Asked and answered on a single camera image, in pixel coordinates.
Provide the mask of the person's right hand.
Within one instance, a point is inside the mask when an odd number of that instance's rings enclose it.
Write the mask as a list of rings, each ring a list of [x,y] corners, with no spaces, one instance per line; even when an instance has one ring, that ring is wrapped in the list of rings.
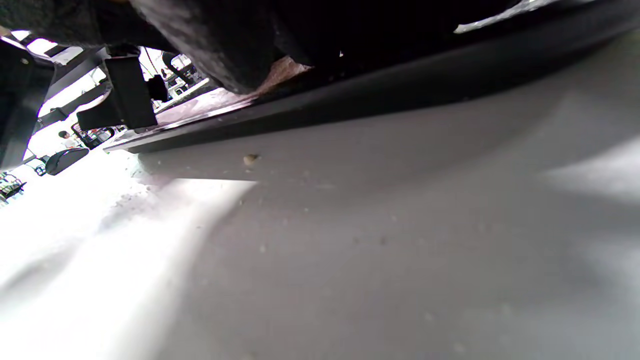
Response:
[[[3,30],[53,43],[106,48],[114,57],[152,48],[186,55],[234,94],[258,91],[281,51],[328,67],[343,52],[365,59],[417,41],[427,46],[515,0],[3,0]]]

